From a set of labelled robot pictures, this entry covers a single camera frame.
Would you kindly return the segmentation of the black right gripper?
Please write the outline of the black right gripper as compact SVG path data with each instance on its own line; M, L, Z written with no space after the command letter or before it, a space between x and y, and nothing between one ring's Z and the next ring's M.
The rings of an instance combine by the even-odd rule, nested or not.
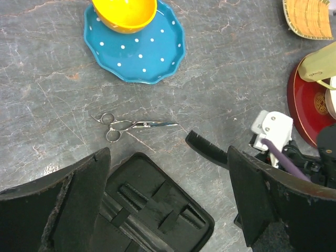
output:
M297 178L328 188L335 188L335 126L323 128L317 137L318 157L302 154L293 141L280 152L268 139L261 143L268 147L267 153L276 159L279 168Z

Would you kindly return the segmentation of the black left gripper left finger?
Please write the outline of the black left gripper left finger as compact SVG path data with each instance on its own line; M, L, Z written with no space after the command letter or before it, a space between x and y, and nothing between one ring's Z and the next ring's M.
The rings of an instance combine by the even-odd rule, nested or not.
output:
M1 251L90 251L110 150L1 192Z

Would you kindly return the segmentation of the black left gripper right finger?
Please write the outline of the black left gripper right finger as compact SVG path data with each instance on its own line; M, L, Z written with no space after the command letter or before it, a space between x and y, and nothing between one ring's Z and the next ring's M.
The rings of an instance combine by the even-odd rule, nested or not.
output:
M230 180L245 243L263 251L335 251L335 190L230 146Z

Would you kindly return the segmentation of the black zippered tool case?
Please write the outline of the black zippered tool case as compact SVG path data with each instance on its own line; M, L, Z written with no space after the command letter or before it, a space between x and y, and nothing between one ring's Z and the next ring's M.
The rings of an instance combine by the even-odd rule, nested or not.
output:
M214 226L206 210L138 152L107 180L93 251L200 251Z

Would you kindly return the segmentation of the black curved comb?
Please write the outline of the black curved comb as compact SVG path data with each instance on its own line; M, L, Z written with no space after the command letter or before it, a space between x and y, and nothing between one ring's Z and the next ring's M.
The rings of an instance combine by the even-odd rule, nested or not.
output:
M229 170L227 153L212 144L204 137L197 134L195 131L190 131L190 133L185 138L185 142L191 147L196 153L207 159L208 161Z

